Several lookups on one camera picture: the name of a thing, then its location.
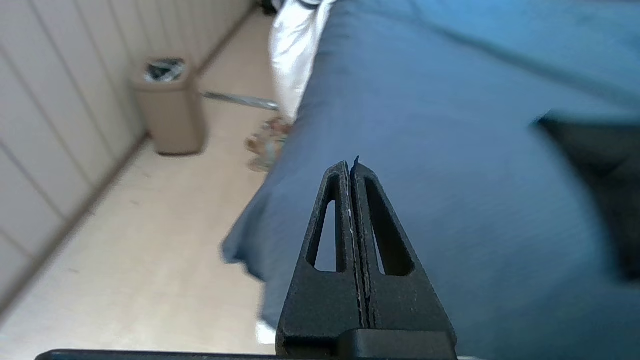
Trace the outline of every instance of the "baseboard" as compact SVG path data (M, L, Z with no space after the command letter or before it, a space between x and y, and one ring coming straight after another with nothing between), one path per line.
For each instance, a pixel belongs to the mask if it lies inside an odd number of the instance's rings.
M245 24L245 22L247 22L247 20L249 20L249 17L251 17L251 14L254 13L254 11L258 8L258 4L256 2L252 2L252 5L249 7L249 10L247 10L247 12L234 24L233 28L231 28L231 31L228 32L228 34L225 35L225 37L222 39L222 41L220 42L220 44L218 44L218 46L216 46L210 53L209 55L207 55L207 57L205 58L205 60L202 62L202 64L200 64L200 66L198 67L197 73L199 76L201 76L202 74L204 74L204 72L209 68L209 66L211 66L211 64L213 63L213 61L218 57L218 55L220 54L220 52L222 52L222 50L224 50L224 48L227 46L227 44L229 44L229 42L231 41L231 39L233 39L233 37L238 33L238 31L243 27L243 25Z
M148 136L145 133L140 136L136 143L122 156L122 159L114 167L112 171L100 182L98 187L93 191L83 204L79 207L67 221L67 223L56 233L51 244L47 246L44 253L39 258L35 259L31 269L27 271L20 280L17 281L14 289L10 291L10 295L7 300L0 304L0 326L4 323L6 318L11 314L12 309L16 306L20 299L28 293L31 285L34 284L40 277L40 272L46 269L46 264L52 259L55 259L57 251L61 250L67 239L70 238L70 234L74 229L78 228L79 224L86 219L87 214L97 203L97 201L110 189L113 181L120 176L122 171L128 167L130 162L140 152L142 145L147 141Z

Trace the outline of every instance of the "dark object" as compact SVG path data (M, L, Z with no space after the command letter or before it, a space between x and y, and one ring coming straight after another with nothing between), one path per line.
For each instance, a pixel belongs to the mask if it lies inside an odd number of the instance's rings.
M623 276L640 280L640 119L584 122L554 114L538 125L589 186Z
M262 7L262 13L264 15L275 15L278 10L273 6L271 0L260 0L260 7Z
M336 205L336 272L314 268ZM376 243L386 275L378 270ZM276 334L276 356L53 350L37 360L455 360L456 335L376 174L324 174Z

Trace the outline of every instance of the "clip jaw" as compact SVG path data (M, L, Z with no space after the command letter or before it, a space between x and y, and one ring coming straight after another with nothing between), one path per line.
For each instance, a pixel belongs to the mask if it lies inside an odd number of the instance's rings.
M335 273L314 268L336 205ZM378 270L376 242L385 274ZM276 333L286 357L455 359L456 335L376 174L356 159L329 168Z

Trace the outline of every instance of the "blue bedsheet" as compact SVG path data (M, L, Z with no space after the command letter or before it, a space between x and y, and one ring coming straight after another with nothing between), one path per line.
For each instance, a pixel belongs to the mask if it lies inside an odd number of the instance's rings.
M223 245L227 261L265 281L263 319L278 322L324 171L360 156L432 280L460 355L636 359L640 288L616 277L586 187L531 123L550 110L639 112L631 24L640 16L629 15L639 10L339 0L282 157ZM585 30L567 26L575 22ZM321 246L317 263L333 259Z

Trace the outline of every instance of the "trash can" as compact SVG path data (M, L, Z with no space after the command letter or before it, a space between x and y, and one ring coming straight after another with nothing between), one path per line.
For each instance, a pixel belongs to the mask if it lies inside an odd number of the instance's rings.
M156 152L202 151L207 126L195 67L187 56L148 58L134 71L132 85Z

